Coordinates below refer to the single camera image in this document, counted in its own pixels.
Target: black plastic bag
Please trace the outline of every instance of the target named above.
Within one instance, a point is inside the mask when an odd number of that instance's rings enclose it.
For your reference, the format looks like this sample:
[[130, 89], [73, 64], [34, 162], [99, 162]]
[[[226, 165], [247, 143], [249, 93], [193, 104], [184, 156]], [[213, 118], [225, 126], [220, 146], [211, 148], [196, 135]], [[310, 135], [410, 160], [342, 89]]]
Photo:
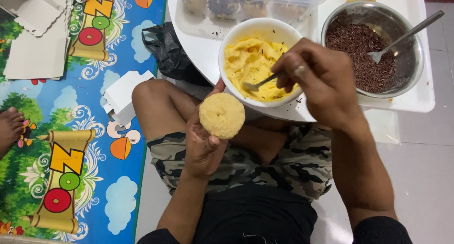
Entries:
[[212, 86], [189, 60], [172, 22], [143, 29], [142, 41], [157, 60], [157, 68], [164, 76], [191, 84]]

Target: round table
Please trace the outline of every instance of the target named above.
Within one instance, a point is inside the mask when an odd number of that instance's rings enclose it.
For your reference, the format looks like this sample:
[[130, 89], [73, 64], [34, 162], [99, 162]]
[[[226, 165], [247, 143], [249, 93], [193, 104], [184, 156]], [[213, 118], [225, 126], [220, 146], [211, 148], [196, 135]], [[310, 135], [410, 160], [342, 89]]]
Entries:
[[[425, 5], [423, 0], [410, 0], [411, 3], [402, 0], [377, 0], [385, 3], [404, 15], [412, 25], [418, 24], [425, 19]], [[316, 9], [303, 25], [306, 30], [301, 31], [304, 37], [313, 41], [320, 41], [321, 28], [328, 15], [345, 0], [326, 0]], [[220, 77], [218, 67], [218, 53], [224, 34], [233, 26], [227, 23], [213, 24], [206, 18], [203, 22], [200, 18], [185, 14], [181, 0], [167, 0], [170, 18], [172, 19], [175, 32], [189, 59], [202, 75], [215, 84]], [[423, 49], [428, 56], [427, 32], [418, 33], [421, 38]], [[405, 110], [415, 112], [428, 112], [435, 105], [432, 82], [430, 58], [426, 57], [423, 75], [418, 84], [404, 95], [392, 100], [372, 99], [358, 96], [359, 102], [366, 108], [383, 108], [392, 110]], [[291, 121], [315, 121], [306, 107], [306, 97], [301, 95], [298, 99], [286, 105], [275, 108], [262, 108], [249, 106], [256, 111], [270, 117]]]

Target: play mat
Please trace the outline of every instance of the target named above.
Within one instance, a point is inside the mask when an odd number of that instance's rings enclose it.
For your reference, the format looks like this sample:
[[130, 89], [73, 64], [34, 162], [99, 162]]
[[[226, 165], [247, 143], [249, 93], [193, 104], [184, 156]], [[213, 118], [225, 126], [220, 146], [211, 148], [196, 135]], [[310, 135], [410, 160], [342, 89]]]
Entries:
[[[11, 40], [22, 28], [0, 15], [0, 105], [16, 107], [26, 119], [20, 140], [0, 161], [0, 234], [134, 243], [145, 140], [135, 118], [125, 126], [109, 118], [101, 95], [130, 70], [156, 74], [141, 32], [162, 24], [165, 2], [93, 0], [90, 9], [75, 3], [61, 81], [5, 79]], [[98, 16], [105, 45], [77, 45]]]

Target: stainless steel bowl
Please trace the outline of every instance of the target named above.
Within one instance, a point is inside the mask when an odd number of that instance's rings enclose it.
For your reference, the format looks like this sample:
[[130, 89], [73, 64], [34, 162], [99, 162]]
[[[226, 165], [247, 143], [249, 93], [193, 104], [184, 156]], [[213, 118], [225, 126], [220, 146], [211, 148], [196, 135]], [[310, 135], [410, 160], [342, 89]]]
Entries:
[[[402, 15], [384, 4], [353, 1], [339, 6], [328, 16], [321, 32], [322, 45], [326, 46], [325, 36], [329, 26], [346, 24], [366, 24], [382, 35], [388, 44], [413, 28]], [[392, 50], [396, 55], [396, 73], [391, 83], [378, 93], [356, 88], [358, 93], [373, 98], [392, 98], [409, 91], [419, 81], [424, 68], [424, 52], [418, 35], [397, 44]]]

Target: black shirt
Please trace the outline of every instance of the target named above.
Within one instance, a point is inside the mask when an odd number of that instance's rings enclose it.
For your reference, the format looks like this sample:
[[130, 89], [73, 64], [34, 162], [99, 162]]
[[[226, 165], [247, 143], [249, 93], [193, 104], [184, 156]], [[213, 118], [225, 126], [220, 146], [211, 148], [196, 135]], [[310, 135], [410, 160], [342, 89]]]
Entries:
[[[203, 244], [308, 244], [317, 213], [299, 195], [267, 185], [242, 185], [209, 195], [194, 235]], [[355, 244], [411, 244], [405, 227], [389, 217], [361, 221]], [[138, 244], [178, 244], [167, 229], [152, 231]]]

